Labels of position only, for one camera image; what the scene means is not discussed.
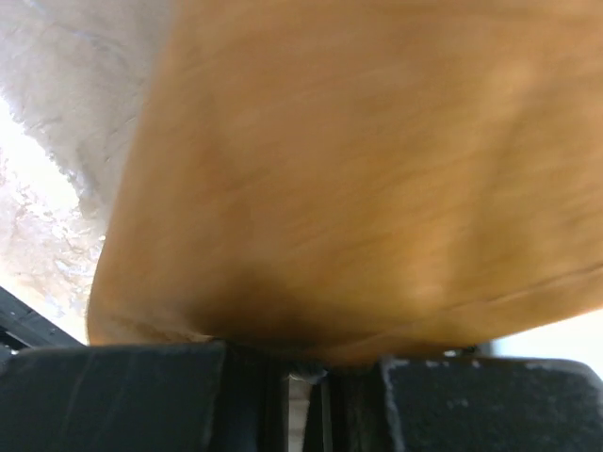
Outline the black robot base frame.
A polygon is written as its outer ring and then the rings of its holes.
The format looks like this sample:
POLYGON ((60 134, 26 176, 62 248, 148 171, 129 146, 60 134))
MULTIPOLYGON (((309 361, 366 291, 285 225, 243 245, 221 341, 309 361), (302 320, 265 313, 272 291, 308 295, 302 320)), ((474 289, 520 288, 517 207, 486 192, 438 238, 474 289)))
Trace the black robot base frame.
POLYGON ((83 344, 0 287, 1 362, 25 348, 83 344))

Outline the brown Trader Joe's tote bag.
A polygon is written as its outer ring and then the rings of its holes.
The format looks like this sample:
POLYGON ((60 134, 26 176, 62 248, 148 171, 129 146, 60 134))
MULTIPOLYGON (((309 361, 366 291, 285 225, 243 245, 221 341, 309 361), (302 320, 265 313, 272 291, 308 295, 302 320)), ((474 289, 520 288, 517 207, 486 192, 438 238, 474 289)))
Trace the brown Trader Joe's tote bag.
POLYGON ((598 1, 178 1, 92 344, 327 363, 602 305, 598 1))

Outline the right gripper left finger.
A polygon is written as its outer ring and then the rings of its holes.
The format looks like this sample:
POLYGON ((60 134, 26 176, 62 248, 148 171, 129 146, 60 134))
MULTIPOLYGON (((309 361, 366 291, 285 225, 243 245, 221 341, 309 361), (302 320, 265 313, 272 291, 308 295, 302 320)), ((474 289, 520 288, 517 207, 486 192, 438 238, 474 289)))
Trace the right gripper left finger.
POLYGON ((1 367, 5 451, 284 451, 277 363, 222 341, 49 347, 1 367))

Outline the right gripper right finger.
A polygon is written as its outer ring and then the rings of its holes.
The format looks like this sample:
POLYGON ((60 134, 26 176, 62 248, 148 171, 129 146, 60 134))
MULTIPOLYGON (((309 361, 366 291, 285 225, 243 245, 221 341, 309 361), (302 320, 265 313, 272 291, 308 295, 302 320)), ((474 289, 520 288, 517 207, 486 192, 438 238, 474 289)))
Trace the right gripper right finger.
POLYGON ((567 360, 388 358, 313 388, 306 451, 602 448, 602 380, 567 360))

